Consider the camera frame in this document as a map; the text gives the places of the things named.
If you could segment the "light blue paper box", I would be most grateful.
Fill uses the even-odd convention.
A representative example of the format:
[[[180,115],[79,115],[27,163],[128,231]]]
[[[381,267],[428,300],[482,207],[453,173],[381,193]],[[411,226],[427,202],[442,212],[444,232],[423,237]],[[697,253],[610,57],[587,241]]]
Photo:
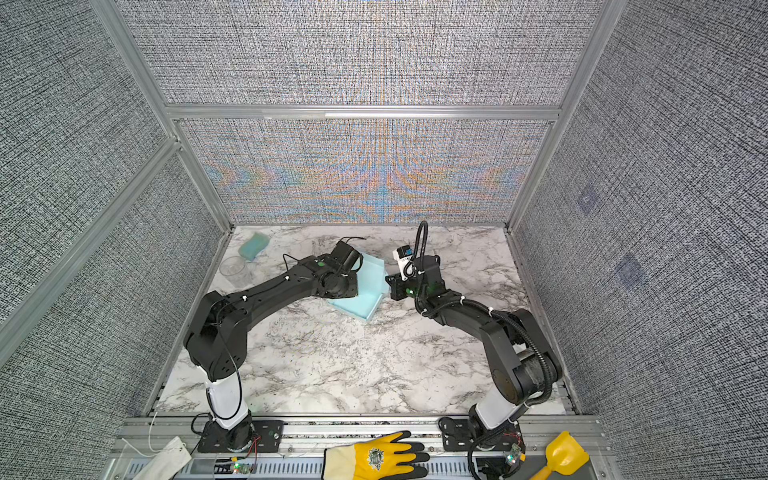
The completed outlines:
[[[348,315],[369,321],[382,299],[389,295],[390,287],[385,281],[385,262],[366,253],[362,259],[362,268],[357,272],[358,294],[353,298],[328,300],[328,303]]]

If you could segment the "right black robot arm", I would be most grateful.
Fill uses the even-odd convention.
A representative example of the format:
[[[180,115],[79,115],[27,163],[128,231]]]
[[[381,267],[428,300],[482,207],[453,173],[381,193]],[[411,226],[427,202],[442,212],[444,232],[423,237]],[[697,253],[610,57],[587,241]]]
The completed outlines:
[[[473,439],[549,401],[563,369],[529,310],[494,309],[449,289],[438,256],[409,261],[403,273],[388,275],[385,281],[392,299],[411,298],[422,316],[482,343],[493,387],[470,408],[469,431]]]

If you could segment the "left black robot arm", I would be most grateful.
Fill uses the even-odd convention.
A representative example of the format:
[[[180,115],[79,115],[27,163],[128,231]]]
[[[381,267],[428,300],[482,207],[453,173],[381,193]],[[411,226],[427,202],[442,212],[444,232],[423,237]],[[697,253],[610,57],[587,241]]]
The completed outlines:
[[[358,294],[361,252],[340,240],[330,253],[296,259],[285,272],[250,289],[201,300],[184,339],[192,363],[206,377],[206,401],[213,421],[225,431],[249,417],[239,373],[249,331],[304,298],[347,299]]]

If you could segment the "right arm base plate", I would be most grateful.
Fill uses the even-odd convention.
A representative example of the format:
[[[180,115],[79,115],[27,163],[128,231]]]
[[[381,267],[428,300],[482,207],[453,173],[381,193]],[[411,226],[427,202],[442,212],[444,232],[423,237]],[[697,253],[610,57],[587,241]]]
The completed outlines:
[[[446,452],[466,453],[475,465],[490,460],[504,466],[519,466],[526,460],[526,446],[518,421],[506,420],[487,429],[479,419],[444,416],[438,428]]]

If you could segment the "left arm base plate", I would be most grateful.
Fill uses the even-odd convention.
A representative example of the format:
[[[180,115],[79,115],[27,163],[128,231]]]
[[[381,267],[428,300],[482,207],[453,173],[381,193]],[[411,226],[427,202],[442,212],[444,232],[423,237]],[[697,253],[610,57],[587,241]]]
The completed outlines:
[[[252,420],[247,426],[240,422],[231,430],[221,427],[216,421],[208,421],[201,434],[198,451],[201,453],[233,453],[245,455],[277,453],[283,436],[285,423],[280,420]]]

